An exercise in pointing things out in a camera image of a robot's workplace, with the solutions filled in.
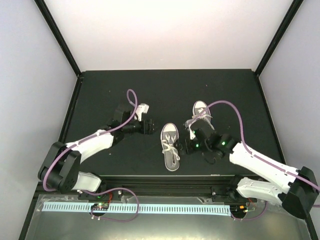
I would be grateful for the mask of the grey sneaker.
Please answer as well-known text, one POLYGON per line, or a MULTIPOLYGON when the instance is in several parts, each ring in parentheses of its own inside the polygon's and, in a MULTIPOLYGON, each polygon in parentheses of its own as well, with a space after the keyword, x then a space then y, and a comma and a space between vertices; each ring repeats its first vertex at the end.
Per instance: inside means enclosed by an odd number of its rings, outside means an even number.
POLYGON ((209 109, 206 109, 208 106, 205 102, 198 100, 194 103, 192 108, 192 118, 198 118, 206 121, 209 126, 214 130, 214 126, 212 125, 212 115, 209 109))
POLYGON ((179 132, 176 125, 173 123, 165 124, 160 133, 160 142, 162 154, 164 155, 164 164, 170 172, 175 172, 180 167, 179 151, 174 146, 178 139, 179 132))

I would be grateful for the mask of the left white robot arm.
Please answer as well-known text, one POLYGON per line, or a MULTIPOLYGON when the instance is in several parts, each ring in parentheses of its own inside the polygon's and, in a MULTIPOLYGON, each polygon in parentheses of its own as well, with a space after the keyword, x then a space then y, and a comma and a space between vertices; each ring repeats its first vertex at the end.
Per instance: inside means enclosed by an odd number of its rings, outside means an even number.
POLYGON ((155 127, 151 119, 144 119, 150 106, 141 103, 136 110, 119 107, 110 124, 90 136, 75 142, 55 142, 49 149, 37 177, 45 186, 62 194, 69 191, 88 191, 95 199, 103 199, 108 192, 102 179, 91 172, 81 172, 81 164, 102 150, 114 147, 126 134, 150 135, 155 127))

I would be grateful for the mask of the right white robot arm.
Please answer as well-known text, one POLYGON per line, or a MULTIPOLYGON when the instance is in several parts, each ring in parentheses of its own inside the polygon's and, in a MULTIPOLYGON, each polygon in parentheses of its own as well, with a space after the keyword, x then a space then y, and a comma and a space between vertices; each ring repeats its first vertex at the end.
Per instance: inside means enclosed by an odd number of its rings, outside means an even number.
POLYGON ((234 202, 242 198, 264 200, 280 205, 290 215, 304 220, 320 194, 320 187, 310 168, 303 166, 297 169, 275 161, 229 134, 218 133, 202 119, 185 127, 174 146, 181 155, 200 151, 213 154, 217 160, 228 158, 230 163, 263 179, 235 176, 233 185, 227 189, 228 198, 234 202))

